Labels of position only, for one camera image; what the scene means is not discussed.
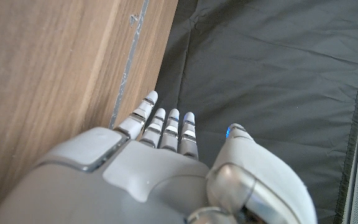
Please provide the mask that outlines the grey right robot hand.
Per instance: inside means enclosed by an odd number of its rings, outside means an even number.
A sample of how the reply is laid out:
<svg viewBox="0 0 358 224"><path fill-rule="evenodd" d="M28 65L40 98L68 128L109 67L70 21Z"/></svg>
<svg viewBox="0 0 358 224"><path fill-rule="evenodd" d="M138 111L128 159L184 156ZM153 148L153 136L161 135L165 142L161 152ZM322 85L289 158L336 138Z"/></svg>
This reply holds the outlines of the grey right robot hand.
<svg viewBox="0 0 358 224"><path fill-rule="evenodd" d="M157 99L52 148L0 204L0 223L316 223L303 181L240 124L208 167L194 114Z"/></svg>

